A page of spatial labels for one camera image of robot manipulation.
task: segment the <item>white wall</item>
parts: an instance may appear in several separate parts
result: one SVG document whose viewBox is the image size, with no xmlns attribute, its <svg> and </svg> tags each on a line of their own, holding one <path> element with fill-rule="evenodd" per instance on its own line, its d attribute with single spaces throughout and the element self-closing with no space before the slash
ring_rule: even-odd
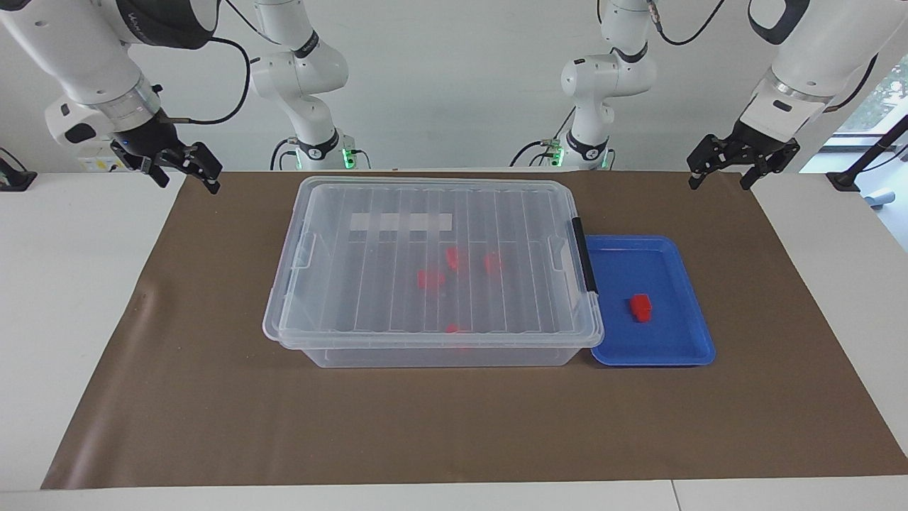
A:
<svg viewBox="0 0 908 511">
<path fill-rule="evenodd" d="M 237 2 L 252 15 L 251 0 Z M 675 39 L 692 34 L 714 4 L 662 2 L 666 31 Z M 570 109 L 558 84 L 562 66 L 607 50 L 593 0 L 549 5 L 307 0 L 306 5 L 321 36 L 350 63 L 348 86 L 322 97 L 338 126 L 356 137 L 377 167 L 505 165 L 526 142 L 552 136 Z M 617 168 L 683 169 L 703 135 L 727 135 L 775 55 L 750 29 L 746 5 L 746 0 L 727 2 L 691 45 L 676 48 L 651 37 L 658 83 L 644 95 L 612 102 Z M 226 6 L 218 35 L 238 40 L 253 56 L 271 51 Z M 908 30 L 897 40 L 881 55 L 872 82 L 908 53 Z M 164 85 L 170 115 L 220 116 L 241 91 L 242 62 L 226 46 L 195 52 L 135 47 L 132 55 Z M 0 144 L 36 170 L 76 169 L 44 127 L 44 107 L 59 90 L 0 29 Z M 805 151 L 793 169 L 850 111 L 827 115 L 804 130 L 799 138 Z M 205 141 L 228 169 L 261 169 L 291 127 L 275 106 L 251 95 L 229 124 L 184 126 L 181 135 L 184 142 Z"/>
</svg>

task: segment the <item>brown mat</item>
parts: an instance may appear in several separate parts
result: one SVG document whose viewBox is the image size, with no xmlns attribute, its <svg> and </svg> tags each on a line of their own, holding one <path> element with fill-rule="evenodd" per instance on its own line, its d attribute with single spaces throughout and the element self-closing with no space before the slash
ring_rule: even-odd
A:
<svg viewBox="0 0 908 511">
<path fill-rule="evenodd" d="M 696 369 L 319 369 L 261 328 L 304 177 L 183 187 L 44 488 L 908 474 L 734 175 L 522 176 L 590 234 L 677 242 L 718 353 Z"/>
</svg>

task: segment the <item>plastic box lid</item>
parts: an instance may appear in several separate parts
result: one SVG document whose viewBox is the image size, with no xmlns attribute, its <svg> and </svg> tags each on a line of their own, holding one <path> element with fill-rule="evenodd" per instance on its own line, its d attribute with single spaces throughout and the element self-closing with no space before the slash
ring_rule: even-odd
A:
<svg viewBox="0 0 908 511">
<path fill-rule="evenodd" d="M 553 181 L 310 177 L 264 332 L 303 350 L 596 346 L 576 216 Z"/>
</svg>

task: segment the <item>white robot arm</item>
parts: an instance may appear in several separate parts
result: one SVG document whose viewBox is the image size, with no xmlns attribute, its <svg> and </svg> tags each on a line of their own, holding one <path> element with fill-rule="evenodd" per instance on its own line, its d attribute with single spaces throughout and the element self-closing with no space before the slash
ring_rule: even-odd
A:
<svg viewBox="0 0 908 511">
<path fill-rule="evenodd" d="M 161 166 L 196 177 L 217 193 L 222 166 L 205 144 L 183 144 L 153 87 L 126 53 L 143 43 L 195 49 L 217 26 L 219 0 L 0 0 L 0 23 L 63 87 L 47 108 L 54 138 L 77 145 L 113 139 L 123 162 L 160 185 Z"/>
<path fill-rule="evenodd" d="M 334 125 L 331 110 L 314 96 L 347 84 L 347 61 L 319 38 L 301 0 L 256 0 L 255 9 L 264 34 L 288 51 L 255 61 L 252 82 L 259 96 L 290 118 L 302 168 L 353 168 L 353 139 Z"/>
<path fill-rule="evenodd" d="M 753 165 L 741 180 L 785 170 L 800 146 L 795 134 L 821 115 L 849 78 L 908 17 L 903 0 L 751 0 L 750 24 L 778 57 L 725 139 L 707 135 L 687 158 L 691 188 L 715 170 Z"/>
<path fill-rule="evenodd" d="M 599 168 L 607 151 L 608 126 L 615 120 L 606 100 L 644 93 L 656 82 L 656 63 L 646 57 L 649 26 L 646 0 L 607 0 L 601 28 L 611 52 L 565 65 L 561 88 L 577 111 L 559 141 L 565 151 L 561 165 Z"/>
</svg>

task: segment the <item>black stand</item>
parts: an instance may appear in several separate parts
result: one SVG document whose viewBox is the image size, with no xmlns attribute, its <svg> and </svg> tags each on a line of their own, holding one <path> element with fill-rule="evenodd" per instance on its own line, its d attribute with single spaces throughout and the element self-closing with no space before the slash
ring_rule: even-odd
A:
<svg viewBox="0 0 908 511">
<path fill-rule="evenodd" d="M 889 130 L 886 135 L 883 135 L 880 138 L 880 141 L 873 147 L 867 149 L 867 152 L 858 158 L 858 160 L 854 162 L 854 165 L 848 167 L 848 170 L 844 172 L 827 172 L 826 177 L 829 179 L 829 182 L 840 192 L 860 192 L 861 188 L 858 188 L 857 185 L 854 184 L 854 180 L 857 176 L 864 172 L 867 166 L 871 164 L 877 156 L 881 155 L 890 145 L 894 144 L 906 131 L 908 131 L 908 115 L 902 117 L 902 120 L 896 123 L 895 126 L 893 126 L 893 129 Z"/>
<path fill-rule="evenodd" d="M 0 192 L 24 192 L 32 181 L 38 177 L 36 172 L 19 172 L 3 159 L 0 159 L 0 175 L 6 180 L 7 185 L 0 183 Z"/>
</svg>

